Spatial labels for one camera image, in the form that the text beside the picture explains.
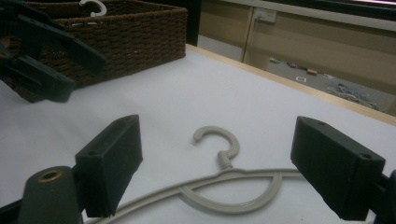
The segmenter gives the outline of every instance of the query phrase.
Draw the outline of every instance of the beige wall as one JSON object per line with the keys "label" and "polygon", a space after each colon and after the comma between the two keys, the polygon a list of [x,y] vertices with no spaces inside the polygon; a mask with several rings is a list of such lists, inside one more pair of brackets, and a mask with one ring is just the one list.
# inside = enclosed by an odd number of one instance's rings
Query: beige wall
{"label": "beige wall", "polygon": [[[204,0],[200,32],[244,46],[250,7]],[[396,94],[396,33],[277,12],[251,23],[244,63],[265,69],[268,56]]]}

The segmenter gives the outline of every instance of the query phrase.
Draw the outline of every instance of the floor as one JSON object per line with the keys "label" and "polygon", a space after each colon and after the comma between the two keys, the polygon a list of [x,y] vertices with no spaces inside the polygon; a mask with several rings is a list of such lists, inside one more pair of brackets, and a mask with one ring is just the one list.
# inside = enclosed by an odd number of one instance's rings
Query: floor
{"label": "floor", "polygon": [[[202,35],[198,38],[198,47],[236,61],[240,61],[242,53],[242,49],[236,46],[222,43]],[[381,112],[387,112],[391,104],[396,101],[395,95],[364,87],[337,78],[334,75],[322,73],[318,73],[314,76],[309,75],[306,69],[299,67],[297,64],[282,62],[277,59],[271,60],[267,71]]]}

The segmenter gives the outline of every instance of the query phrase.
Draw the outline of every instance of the white hanger hook in basket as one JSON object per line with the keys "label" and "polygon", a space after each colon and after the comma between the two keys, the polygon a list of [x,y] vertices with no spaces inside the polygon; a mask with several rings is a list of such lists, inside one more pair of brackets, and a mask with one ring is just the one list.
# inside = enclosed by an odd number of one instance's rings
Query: white hanger hook in basket
{"label": "white hanger hook in basket", "polygon": [[100,8],[100,12],[91,12],[91,17],[98,17],[98,16],[105,16],[107,13],[107,8],[106,6],[99,0],[81,0],[79,2],[80,6],[84,6],[85,4],[92,2],[95,3],[97,6]]}

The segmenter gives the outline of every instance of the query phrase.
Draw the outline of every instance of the wicker basket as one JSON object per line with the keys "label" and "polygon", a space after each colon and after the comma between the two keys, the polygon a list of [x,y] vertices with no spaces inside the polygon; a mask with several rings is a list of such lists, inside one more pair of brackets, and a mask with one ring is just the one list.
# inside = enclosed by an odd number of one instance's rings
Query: wicker basket
{"label": "wicker basket", "polygon": [[[74,79],[81,88],[185,56],[187,9],[135,0],[102,2],[107,8],[103,17],[90,17],[95,9],[87,5],[82,10],[78,3],[29,3],[106,56],[101,76],[93,76],[59,51],[43,50],[40,62]],[[17,55],[18,49],[19,41],[11,41],[11,52]],[[6,83],[29,102],[42,99],[10,80]]]}

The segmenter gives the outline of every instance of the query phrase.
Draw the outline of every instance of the electrical outlet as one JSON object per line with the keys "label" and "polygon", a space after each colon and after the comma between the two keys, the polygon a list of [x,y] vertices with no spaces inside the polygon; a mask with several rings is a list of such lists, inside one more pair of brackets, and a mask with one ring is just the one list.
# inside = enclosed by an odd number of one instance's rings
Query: electrical outlet
{"label": "electrical outlet", "polygon": [[258,19],[258,20],[261,20],[261,21],[275,22],[275,20],[276,20],[276,11],[275,10],[271,10],[271,9],[258,7],[256,9],[255,19]]}

